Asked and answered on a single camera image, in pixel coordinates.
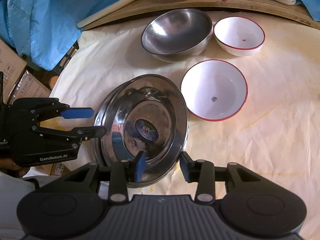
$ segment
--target stainless steel bowl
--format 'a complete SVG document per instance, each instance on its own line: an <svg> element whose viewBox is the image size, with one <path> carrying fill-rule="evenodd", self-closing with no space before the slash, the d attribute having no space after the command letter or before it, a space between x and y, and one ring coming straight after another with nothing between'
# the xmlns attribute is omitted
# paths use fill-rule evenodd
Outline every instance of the stainless steel bowl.
<svg viewBox="0 0 320 240"><path fill-rule="evenodd" d="M169 79L147 74L116 88L103 101L94 125L107 134L92 143L95 159L102 166L132 160L142 150L146 170L139 183L146 187L159 181L177 163L188 133L188 110L178 87Z"/></svg>
<svg viewBox="0 0 320 240"><path fill-rule="evenodd" d="M203 11L177 9L149 23L142 32L141 44L160 60L183 61L204 51L212 32L212 21Z"/></svg>

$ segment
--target ribbed gray surface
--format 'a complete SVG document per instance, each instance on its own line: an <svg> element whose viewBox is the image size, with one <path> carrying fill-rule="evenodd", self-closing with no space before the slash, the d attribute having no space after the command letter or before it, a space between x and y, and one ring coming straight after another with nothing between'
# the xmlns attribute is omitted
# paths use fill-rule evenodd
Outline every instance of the ribbed gray surface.
<svg viewBox="0 0 320 240"><path fill-rule="evenodd" d="M220 220L214 208L195 204L187 195L136 195L129 204L112 207L94 230L73 239L257 240L234 231ZM279 240L302 238L292 235Z"/></svg>

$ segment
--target white bowl with red rim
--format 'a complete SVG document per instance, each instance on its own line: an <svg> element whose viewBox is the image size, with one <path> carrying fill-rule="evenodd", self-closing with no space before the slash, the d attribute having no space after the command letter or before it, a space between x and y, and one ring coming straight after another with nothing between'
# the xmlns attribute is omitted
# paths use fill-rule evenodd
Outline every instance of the white bowl with red rim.
<svg viewBox="0 0 320 240"><path fill-rule="evenodd" d="M260 25L244 17L224 18L215 24L213 32L226 52L240 57L259 52L266 40Z"/></svg>
<svg viewBox="0 0 320 240"><path fill-rule="evenodd" d="M241 71L218 59L191 67L180 89L189 111L202 120L213 122L233 117L248 97L248 84Z"/></svg>

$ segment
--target wooden board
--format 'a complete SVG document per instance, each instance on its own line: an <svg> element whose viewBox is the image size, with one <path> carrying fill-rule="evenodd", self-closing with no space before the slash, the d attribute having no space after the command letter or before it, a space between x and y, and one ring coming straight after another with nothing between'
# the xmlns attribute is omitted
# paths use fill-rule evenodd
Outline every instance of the wooden board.
<svg viewBox="0 0 320 240"><path fill-rule="evenodd" d="M136 0L84 27L84 31L126 17L186 7L214 7L251 10L281 16L320 30L303 5L285 5L271 0Z"/></svg>

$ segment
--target cardboard box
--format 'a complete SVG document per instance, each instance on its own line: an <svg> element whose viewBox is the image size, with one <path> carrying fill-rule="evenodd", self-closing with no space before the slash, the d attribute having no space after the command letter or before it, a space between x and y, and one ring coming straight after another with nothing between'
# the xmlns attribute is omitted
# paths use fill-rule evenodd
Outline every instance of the cardboard box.
<svg viewBox="0 0 320 240"><path fill-rule="evenodd" d="M63 163L47 164L35 167L39 172L51 176L63 176L70 172L70 170L64 166Z"/></svg>
<svg viewBox="0 0 320 240"><path fill-rule="evenodd" d="M0 71L4 73L3 100L6 104L27 63L0 40Z"/></svg>
<svg viewBox="0 0 320 240"><path fill-rule="evenodd" d="M47 98L51 91L39 80L25 70L18 85L10 96L9 103L12 104L18 98Z"/></svg>

